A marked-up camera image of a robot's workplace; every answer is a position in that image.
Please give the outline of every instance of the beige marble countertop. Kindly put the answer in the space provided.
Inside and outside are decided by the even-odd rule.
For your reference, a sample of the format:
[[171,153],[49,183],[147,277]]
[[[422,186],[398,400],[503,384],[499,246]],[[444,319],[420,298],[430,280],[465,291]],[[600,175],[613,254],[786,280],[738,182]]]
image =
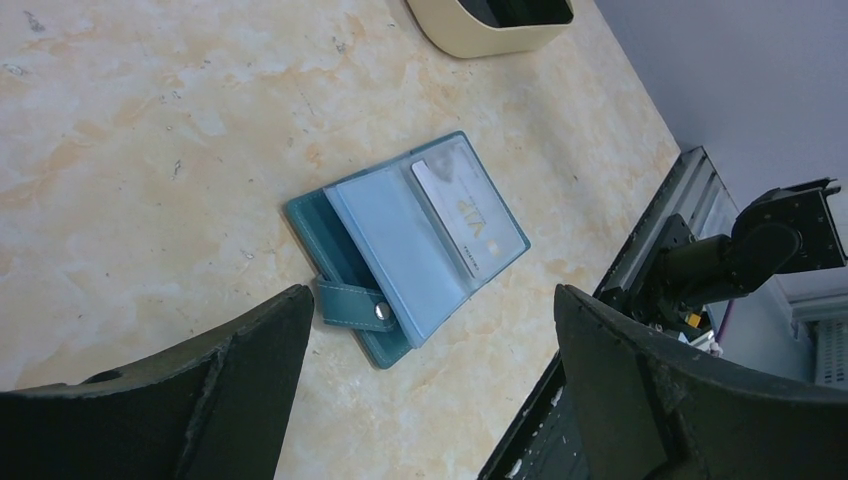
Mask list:
[[533,248],[373,369],[314,321],[280,478],[472,478],[677,156],[594,3],[462,61],[403,0],[0,5],[0,389],[76,383],[314,270],[290,198],[465,130]]

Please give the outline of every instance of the wallet snap strap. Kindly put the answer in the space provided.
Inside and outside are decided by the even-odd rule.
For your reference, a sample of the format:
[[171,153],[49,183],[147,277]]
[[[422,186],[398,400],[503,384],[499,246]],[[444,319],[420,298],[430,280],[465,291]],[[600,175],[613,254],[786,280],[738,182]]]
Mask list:
[[397,320],[379,290],[331,282],[318,277],[324,323],[372,332],[390,332]]

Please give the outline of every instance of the yellow component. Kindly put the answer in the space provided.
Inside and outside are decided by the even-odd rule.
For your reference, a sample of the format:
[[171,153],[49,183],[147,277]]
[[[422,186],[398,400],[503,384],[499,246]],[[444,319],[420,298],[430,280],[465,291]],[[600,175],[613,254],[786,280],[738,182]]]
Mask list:
[[697,313],[690,313],[689,318],[686,319],[686,323],[688,323],[690,327],[698,328],[698,324],[701,323],[701,316]]

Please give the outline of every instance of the white wall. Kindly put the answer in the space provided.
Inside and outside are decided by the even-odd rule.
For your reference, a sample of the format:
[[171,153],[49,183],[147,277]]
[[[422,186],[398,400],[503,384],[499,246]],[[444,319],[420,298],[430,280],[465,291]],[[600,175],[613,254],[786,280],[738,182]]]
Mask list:
[[[596,2],[681,147],[707,148],[740,208],[825,176],[848,187],[848,1]],[[848,292],[848,268],[780,282],[790,299]]]

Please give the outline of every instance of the card holder wallet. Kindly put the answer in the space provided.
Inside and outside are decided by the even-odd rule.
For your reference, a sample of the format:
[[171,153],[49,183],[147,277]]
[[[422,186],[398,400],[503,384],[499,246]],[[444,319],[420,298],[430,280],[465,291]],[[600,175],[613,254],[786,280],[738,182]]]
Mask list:
[[[451,155],[462,163],[450,165]],[[458,187],[433,175],[453,175],[466,193],[466,183],[472,184],[467,202],[463,191],[456,198],[475,207],[467,218],[485,216],[482,239],[479,230],[457,233],[451,215],[463,219],[466,212],[446,213],[445,205],[452,208]],[[462,132],[297,197],[286,213],[320,272],[324,322],[353,329],[382,369],[423,345],[474,292],[530,248]],[[484,258],[487,250],[498,258]]]

